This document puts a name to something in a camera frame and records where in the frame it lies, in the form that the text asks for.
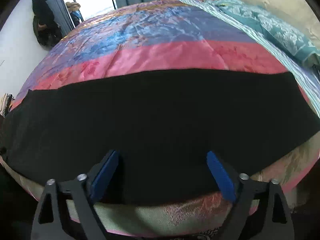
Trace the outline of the green blue striped sheet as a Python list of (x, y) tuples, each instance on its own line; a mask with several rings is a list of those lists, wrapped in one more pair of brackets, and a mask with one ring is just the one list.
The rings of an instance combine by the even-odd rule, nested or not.
[(231, 16), (226, 15), (217, 7), (210, 5), (206, 2), (200, 2), (197, 0), (179, 0), (180, 2), (198, 7), (212, 16), (228, 23), (229, 25), (243, 31), (250, 38), (255, 40), (258, 44), (263, 46), (269, 53), (271, 53), (287, 70), (289, 70), (295, 77), (300, 87), (304, 90), (312, 106), (314, 107), (317, 115), (319, 115), (319, 80), (314, 74), (309, 74), (307, 70), (304, 70), (298, 64), (295, 63), (290, 57), (288, 57), (282, 50), (277, 48), (274, 44), (268, 41), (264, 36), (253, 30), (252, 28), (238, 22)]

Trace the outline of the blue curtain left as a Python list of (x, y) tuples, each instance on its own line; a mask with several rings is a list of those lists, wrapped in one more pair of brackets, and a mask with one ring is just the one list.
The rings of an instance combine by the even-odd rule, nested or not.
[(62, 35), (67, 36), (75, 26), (64, 0), (47, 0), (47, 4), (54, 14), (55, 22), (61, 28)]

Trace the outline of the teal floral pillow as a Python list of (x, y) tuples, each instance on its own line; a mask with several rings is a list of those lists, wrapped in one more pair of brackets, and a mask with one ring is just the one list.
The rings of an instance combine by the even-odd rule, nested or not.
[(267, 10), (240, 0), (205, 0), (223, 13), (262, 33), (276, 47), (305, 68), (319, 67), (319, 49), (300, 30)]

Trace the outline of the black pants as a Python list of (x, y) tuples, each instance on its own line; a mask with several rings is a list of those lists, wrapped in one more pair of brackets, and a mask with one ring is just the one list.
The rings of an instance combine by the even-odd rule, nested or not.
[(114, 150), (104, 202), (157, 205), (217, 190), (208, 152), (253, 175), (318, 131), (289, 72), (157, 70), (29, 91), (4, 119), (1, 154), (43, 185), (74, 179)]

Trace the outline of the clothes pile at left edge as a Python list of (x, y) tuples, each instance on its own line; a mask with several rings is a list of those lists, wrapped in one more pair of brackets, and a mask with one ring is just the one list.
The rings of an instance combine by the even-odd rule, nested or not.
[(15, 100), (14, 96), (8, 93), (5, 93), (1, 97), (1, 103), (0, 103), (1, 116), (5, 117), (10, 112), (11, 104), (14, 100)]

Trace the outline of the black coat hanging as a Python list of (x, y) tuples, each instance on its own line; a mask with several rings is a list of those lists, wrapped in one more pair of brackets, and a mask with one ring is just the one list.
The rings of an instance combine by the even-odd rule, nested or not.
[(40, 45), (53, 48), (62, 39), (59, 25), (47, 0), (31, 0), (34, 13), (33, 31)]

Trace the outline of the plush toy on windowsill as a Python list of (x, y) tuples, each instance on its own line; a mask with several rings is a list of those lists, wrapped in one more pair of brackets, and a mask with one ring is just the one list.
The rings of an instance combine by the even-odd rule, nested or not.
[(81, 22), (84, 21), (82, 18), (82, 15), (80, 13), (81, 5), (76, 2), (66, 2), (66, 7), (68, 9), (68, 12), (71, 16), (71, 19), (72, 19), (75, 27), (77, 27)]

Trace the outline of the colourful striped satin bedspread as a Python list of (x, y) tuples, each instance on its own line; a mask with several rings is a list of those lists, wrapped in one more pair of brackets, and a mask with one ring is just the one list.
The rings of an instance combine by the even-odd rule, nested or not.
[[(204, 10), (179, 0), (152, 1), (91, 18), (71, 31), (31, 72), (10, 112), (31, 90), (180, 69), (291, 73), (246, 33)], [(319, 131), (262, 171), (247, 175), (263, 182), (276, 179), (285, 195), (318, 159)], [(17, 173), (2, 154), (1, 173), (1, 239), (31, 239), (46, 183)], [(218, 187), (198, 197), (157, 205), (111, 204), (103, 197), (94, 209), (115, 239), (215, 239), (232, 208)]]

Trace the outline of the cream padded headboard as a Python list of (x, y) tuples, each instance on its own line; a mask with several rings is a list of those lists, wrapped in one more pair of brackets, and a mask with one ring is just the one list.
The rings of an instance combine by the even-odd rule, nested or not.
[(319, 19), (306, 0), (242, 0), (258, 5), (291, 24), (319, 47)]

